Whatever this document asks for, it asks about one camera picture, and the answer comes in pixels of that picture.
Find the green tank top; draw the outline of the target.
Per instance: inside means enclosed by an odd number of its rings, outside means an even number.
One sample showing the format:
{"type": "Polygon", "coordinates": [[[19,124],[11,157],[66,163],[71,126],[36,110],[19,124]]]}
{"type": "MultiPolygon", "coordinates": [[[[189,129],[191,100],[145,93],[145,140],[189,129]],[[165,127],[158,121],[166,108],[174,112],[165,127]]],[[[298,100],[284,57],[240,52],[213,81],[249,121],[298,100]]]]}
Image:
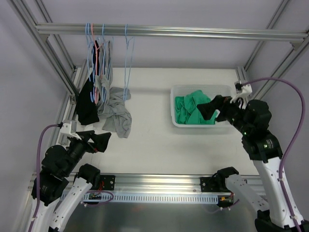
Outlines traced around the green tank top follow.
{"type": "Polygon", "coordinates": [[[174,100],[175,121],[181,125],[214,125],[217,113],[210,120],[204,120],[197,109],[198,104],[209,103],[211,99],[201,90],[186,96],[177,96],[174,100]]]}

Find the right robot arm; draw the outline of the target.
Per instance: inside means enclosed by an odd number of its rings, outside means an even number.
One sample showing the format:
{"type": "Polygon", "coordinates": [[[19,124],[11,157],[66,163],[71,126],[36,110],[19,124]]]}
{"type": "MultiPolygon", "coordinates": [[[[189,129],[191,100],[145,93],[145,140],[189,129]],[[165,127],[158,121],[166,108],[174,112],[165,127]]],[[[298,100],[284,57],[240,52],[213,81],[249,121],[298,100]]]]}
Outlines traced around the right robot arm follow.
{"type": "Polygon", "coordinates": [[[197,108],[204,119],[210,119],[218,110],[216,121],[227,121],[241,133],[243,148],[259,173],[267,198],[261,198],[248,186],[234,167],[218,170],[207,182],[200,183],[201,190],[208,188],[237,196],[255,214],[258,232],[307,232],[309,222],[298,211],[284,178],[279,140],[268,130],[272,117],[268,104],[251,100],[242,109],[231,97],[217,95],[197,108]]]}

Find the light blue wire hanger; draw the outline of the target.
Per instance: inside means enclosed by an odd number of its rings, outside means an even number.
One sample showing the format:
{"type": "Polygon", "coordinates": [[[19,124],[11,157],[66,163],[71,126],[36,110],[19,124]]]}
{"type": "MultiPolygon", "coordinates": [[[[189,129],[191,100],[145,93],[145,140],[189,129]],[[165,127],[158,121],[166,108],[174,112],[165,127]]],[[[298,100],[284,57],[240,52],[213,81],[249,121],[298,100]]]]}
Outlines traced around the light blue wire hanger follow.
{"type": "Polygon", "coordinates": [[[131,75],[131,67],[133,62],[133,53],[135,49],[135,37],[128,35],[128,24],[125,25],[125,40],[126,40],[126,54],[125,54],[125,72],[124,72],[124,101],[127,100],[128,86],[131,75]]]}

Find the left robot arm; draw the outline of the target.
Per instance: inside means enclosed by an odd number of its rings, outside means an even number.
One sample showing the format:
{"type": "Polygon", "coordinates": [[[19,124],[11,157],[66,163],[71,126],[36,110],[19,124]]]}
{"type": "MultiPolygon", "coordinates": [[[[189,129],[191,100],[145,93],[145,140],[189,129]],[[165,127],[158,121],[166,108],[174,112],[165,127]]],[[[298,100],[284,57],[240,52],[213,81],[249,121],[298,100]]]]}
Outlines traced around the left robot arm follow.
{"type": "Polygon", "coordinates": [[[29,232],[62,232],[82,197],[100,185],[100,170],[91,164],[80,167],[71,189],[64,200],[61,196],[69,184],[67,178],[85,153],[105,152],[111,133],[95,134],[93,130],[71,137],[70,145],[64,148],[54,145],[47,149],[39,162],[32,196],[29,232]]]}

